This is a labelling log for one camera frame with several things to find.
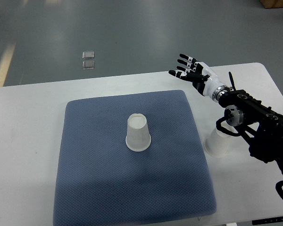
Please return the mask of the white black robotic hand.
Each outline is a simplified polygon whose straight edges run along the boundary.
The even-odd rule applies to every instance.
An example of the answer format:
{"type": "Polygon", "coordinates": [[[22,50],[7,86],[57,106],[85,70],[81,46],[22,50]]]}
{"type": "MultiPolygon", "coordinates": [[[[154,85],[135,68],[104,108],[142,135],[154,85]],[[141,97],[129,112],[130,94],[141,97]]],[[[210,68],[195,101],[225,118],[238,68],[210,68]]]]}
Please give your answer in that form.
{"type": "Polygon", "coordinates": [[[217,102],[219,95],[230,91],[229,87],[222,83],[218,75],[204,62],[185,54],[180,54],[177,62],[180,64],[176,67],[177,69],[170,70],[168,73],[183,81],[191,82],[202,96],[208,96],[217,102]]]}

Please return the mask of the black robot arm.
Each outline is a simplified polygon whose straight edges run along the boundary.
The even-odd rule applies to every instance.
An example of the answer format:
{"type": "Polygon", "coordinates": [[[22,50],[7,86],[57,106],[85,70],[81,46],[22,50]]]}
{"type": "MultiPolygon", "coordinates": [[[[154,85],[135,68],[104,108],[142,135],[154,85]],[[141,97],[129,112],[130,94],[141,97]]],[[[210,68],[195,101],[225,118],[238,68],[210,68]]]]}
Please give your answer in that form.
{"type": "Polygon", "coordinates": [[[249,153],[264,163],[275,161],[283,174],[283,115],[262,105],[245,90],[237,90],[229,74],[231,89],[217,96],[225,108],[224,116],[216,121],[217,130],[241,136],[249,145],[249,153]]]}

